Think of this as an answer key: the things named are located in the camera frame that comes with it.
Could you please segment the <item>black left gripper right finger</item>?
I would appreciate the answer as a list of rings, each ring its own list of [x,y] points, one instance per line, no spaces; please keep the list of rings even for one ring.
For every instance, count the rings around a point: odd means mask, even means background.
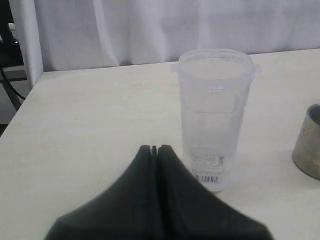
[[[269,229],[214,196],[169,145],[156,157],[156,180],[167,240],[271,240]]]

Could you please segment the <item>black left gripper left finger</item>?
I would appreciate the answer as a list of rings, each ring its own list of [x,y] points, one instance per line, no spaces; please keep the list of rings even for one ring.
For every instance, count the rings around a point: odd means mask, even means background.
[[[142,145],[123,174],[104,192],[59,217],[47,240],[155,240],[156,147]]]

